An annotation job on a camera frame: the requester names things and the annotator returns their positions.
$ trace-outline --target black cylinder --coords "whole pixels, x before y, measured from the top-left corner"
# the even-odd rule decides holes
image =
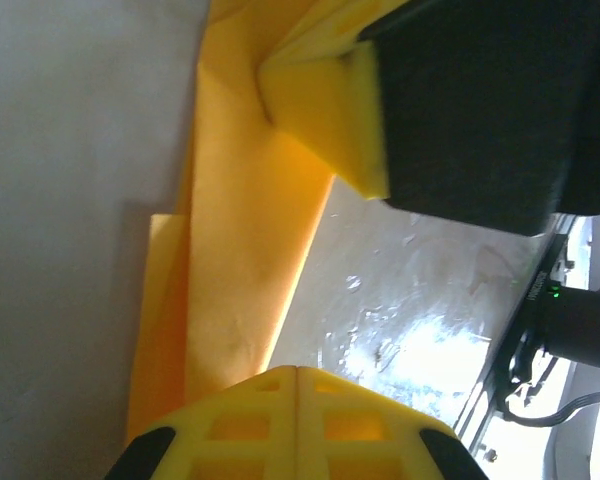
[[[544,299],[545,349],[600,368],[600,293],[561,287]]]

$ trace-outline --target yellow cloth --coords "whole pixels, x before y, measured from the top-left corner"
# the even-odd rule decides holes
[[[267,366],[332,172],[270,124],[256,70],[315,2],[212,3],[181,202],[152,221],[129,439]]]

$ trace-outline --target wet floor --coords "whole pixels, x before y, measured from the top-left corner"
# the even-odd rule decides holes
[[[321,367],[453,424],[544,241],[336,182],[271,365]]]

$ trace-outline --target yellow fabric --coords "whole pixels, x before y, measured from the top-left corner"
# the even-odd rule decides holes
[[[268,363],[332,180],[269,123],[256,70],[316,0],[215,0],[178,214],[156,216],[127,437]]]

